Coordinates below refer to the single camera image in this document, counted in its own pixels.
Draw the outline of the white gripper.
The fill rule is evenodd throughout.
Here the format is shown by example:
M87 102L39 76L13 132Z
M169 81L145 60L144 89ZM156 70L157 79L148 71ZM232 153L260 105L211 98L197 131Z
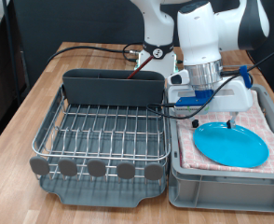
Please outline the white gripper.
M236 127L237 112L247 111L253 105L251 90L245 86L242 77L213 83L209 89L201 90L199 86L189 84L167 84L168 103L174 104L176 115L199 115L209 112L231 112L231 119L226 123L228 129ZM199 120L192 120L192 128L198 128Z

